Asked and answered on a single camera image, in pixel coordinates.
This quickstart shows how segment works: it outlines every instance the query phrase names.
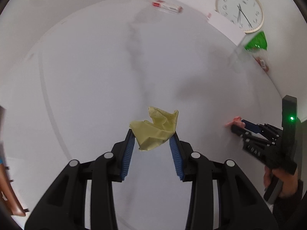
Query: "clock hand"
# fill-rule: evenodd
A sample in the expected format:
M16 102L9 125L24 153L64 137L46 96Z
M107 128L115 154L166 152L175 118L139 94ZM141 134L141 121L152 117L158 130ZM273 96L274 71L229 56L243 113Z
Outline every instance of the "clock hand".
M241 11L240 11L240 8L239 8L239 13L238 13L238 18L237 18L238 23L239 23L240 15L241 15Z
M252 27L251 23L249 22L249 20L247 19L247 17L245 16L245 14L243 13L242 9L241 9L241 5L239 4L239 9L242 12L242 14L244 15L244 17L246 18L246 20L248 21L248 24Z
M241 11L240 11L240 15L239 15L239 23L241 24Z

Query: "clock face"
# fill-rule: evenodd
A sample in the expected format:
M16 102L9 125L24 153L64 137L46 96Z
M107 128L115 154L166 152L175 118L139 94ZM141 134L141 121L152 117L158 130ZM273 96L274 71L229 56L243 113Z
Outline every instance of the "clock face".
M255 32L263 25L263 10L258 0L216 0L216 10L245 33Z

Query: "white wall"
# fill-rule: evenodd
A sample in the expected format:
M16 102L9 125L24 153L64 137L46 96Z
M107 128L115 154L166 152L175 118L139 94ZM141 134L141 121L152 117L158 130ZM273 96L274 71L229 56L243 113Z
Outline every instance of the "white wall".
M0 84L36 41L71 13L103 0L10 0L0 16Z
M178 0L202 13L215 9L215 0ZM280 95L298 98L298 116L307 119L307 24L293 0L260 0L263 31L268 41L269 76ZM254 34L245 38L249 41Z

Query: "yellow cloth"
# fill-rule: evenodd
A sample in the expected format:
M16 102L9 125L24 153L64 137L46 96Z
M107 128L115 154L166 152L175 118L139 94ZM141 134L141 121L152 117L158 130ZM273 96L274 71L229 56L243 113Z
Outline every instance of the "yellow cloth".
M159 108L149 107L149 116L153 123L145 121L132 121L130 128L138 143L139 150L152 150L165 143L176 131L178 111L173 114Z

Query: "pink object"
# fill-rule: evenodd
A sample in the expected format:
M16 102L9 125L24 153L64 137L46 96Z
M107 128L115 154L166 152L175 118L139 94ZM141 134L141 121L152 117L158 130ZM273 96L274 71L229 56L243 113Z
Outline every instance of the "pink object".
M241 120L242 120L241 117L235 117L235 118L233 119L233 121L230 122L230 123L227 123L227 124L225 125L225 127L229 127L229 126L232 126L232 125L235 124L235 125L237 125L237 126L239 126L239 127L241 127L241 128L245 128L245 123L241 122Z

